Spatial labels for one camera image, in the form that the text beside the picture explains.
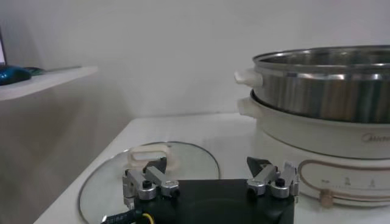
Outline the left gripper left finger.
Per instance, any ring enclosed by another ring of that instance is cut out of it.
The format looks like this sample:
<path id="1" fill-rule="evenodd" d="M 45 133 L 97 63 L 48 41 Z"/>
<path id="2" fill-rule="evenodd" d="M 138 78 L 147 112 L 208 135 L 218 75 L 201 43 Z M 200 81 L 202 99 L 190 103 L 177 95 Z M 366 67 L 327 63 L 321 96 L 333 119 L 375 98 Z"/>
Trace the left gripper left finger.
<path id="1" fill-rule="evenodd" d="M 152 201 L 159 195 L 165 198 L 177 198 L 180 195 L 179 181 L 165 174 L 166 157 L 149 161 L 142 170 L 126 169 L 122 175 L 124 204 L 135 207 L 135 199 Z"/>

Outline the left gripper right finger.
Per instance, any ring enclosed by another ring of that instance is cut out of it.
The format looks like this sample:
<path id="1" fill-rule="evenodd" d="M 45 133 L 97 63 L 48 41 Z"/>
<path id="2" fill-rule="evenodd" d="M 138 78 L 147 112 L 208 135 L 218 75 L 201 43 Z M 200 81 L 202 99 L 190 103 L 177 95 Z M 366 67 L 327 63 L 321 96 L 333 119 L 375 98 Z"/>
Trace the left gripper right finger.
<path id="1" fill-rule="evenodd" d="M 299 176 L 297 168 L 284 163 L 282 170 L 266 159 L 247 157 L 252 178 L 246 181 L 247 192 L 253 197 L 263 196 L 267 190 L 274 198 L 285 199 L 299 195 Z"/>

